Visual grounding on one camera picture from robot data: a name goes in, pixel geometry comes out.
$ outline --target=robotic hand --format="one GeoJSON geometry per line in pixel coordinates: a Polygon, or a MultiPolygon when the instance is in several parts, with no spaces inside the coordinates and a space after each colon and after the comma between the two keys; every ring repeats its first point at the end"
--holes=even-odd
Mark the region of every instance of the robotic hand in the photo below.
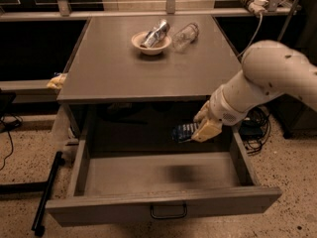
{"type": "Polygon", "coordinates": [[[222,84],[194,117],[191,139],[203,142],[221,133],[222,125],[243,120],[260,104],[287,93],[317,111],[317,67],[302,53],[274,41],[251,45],[240,70],[222,84]]]}

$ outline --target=white bowl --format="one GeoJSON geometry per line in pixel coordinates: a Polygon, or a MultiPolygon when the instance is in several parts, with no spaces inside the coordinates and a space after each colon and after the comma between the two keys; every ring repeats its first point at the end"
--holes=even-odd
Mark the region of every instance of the white bowl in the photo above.
{"type": "Polygon", "coordinates": [[[157,45],[155,47],[142,48],[142,47],[140,47],[140,44],[145,39],[147,34],[148,34],[148,32],[140,32],[132,37],[131,42],[132,42],[134,47],[136,47],[139,51],[141,51],[143,54],[146,54],[148,56],[155,56],[155,55],[160,54],[171,43],[171,37],[166,36],[159,43],[157,43],[157,45]]]}

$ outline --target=black stand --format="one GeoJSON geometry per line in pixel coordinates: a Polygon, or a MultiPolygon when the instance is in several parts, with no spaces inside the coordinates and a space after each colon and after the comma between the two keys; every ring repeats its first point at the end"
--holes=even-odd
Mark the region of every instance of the black stand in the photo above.
{"type": "Polygon", "coordinates": [[[39,237],[42,237],[45,233],[45,226],[42,225],[42,220],[44,217],[47,201],[51,196],[53,181],[56,177],[58,167],[64,165],[65,163],[65,160],[61,157],[61,154],[62,152],[57,152],[55,154],[55,158],[53,160],[53,164],[47,181],[0,185],[0,194],[38,191],[43,192],[38,211],[32,225],[32,230],[35,231],[35,235],[39,237]]]}

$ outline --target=drawer handle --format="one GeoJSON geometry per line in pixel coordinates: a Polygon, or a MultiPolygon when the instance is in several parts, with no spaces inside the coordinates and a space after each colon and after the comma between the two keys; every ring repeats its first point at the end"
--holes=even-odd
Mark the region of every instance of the drawer handle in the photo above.
{"type": "Polygon", "coordinates": [[[178,215],[168,215],[168,216],[157,216],[155,215],[155,207],[151,205],[151,217],[153,219],[158,219],[158,220],[163,220],[163,219],[176,219],[176,218],[184,218],[187,215],[187,205],[184,203],[182,205],[183,207],[183,212],[178,215]]]}

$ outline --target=floor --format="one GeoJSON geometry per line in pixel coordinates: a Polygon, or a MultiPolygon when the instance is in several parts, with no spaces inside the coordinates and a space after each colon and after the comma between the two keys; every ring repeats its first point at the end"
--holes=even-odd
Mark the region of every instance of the floor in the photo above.
{"type": "MultiPolygon", "coordinates": [[[[23,126],[12,131],[14,153],[0,172],[0,182],[46,180],[62,135],[56,133],[55,114],[22,114],[23,126]]],[[[251,162],[264,186],[279,186],[281,198],[264,214],[210,217],[180,221],[60,227],[45,215],[44,237],[317,237],[317,133],[300,133],[285,140],[278,122],[270,117],[271,133],[262,151],[251,162]]],[[[10,149],[8,135],[0,134],[0,160],[10,149]]],[[[63,148],[66,164],[60,168],[52,198],[63,198],[75,149],[63,148]]],[[[1,237],[34,237],[33,219],[40,193],[2,195],[1,237]]]]}

